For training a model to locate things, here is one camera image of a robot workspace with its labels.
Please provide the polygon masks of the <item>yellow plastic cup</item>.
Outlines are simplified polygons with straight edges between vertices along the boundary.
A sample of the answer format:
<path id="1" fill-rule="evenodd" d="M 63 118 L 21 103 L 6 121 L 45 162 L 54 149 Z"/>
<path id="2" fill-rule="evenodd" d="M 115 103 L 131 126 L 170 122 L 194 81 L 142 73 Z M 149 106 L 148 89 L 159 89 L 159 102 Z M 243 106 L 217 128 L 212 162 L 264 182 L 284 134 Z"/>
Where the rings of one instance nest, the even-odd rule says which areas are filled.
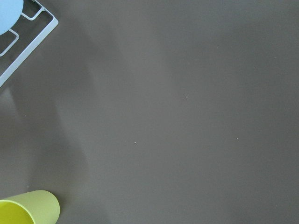
<path id="1" fill-rule="evenodd" d="M 0 201 L 2 224 L 55 224 L 59 216 L 58 199 L 45 190 L 35 190 Z"/>

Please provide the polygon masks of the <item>blue plastic cup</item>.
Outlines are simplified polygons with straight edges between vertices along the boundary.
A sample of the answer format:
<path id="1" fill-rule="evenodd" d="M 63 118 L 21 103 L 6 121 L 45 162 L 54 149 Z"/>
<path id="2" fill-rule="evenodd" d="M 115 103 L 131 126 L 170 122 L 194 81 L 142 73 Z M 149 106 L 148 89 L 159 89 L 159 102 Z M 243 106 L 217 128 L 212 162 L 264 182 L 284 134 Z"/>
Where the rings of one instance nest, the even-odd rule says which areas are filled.
<path id="1" fill-rule="evenodd" d="M 0 0 L 0 34 L 6 33 L 18 21 L 24 0 Z"/>

